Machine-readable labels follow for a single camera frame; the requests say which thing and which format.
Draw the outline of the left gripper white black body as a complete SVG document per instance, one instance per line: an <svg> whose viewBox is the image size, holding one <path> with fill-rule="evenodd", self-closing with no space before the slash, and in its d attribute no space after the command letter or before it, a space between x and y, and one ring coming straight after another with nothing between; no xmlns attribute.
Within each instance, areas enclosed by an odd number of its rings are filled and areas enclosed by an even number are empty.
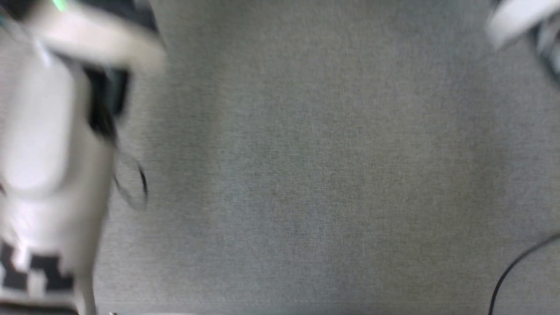
<svg viewBox="0 0 560 315"><path fill-rule="evenodd" d="M0 0L0 28L82 66L93 87L90 127L112 144L131 73L161 71L166 60L150 0Z"/></svg>

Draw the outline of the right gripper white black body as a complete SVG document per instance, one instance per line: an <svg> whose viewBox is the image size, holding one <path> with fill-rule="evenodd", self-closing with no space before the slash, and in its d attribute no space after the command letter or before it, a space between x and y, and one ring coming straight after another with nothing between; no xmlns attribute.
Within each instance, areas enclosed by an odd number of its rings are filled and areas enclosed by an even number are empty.
<svg viewBox="0 0 560 315"><path fill-rule="evenodd" d="M492 0L485 32L495 49L528 38L541 66L560 88L560 0Z"/></svg>

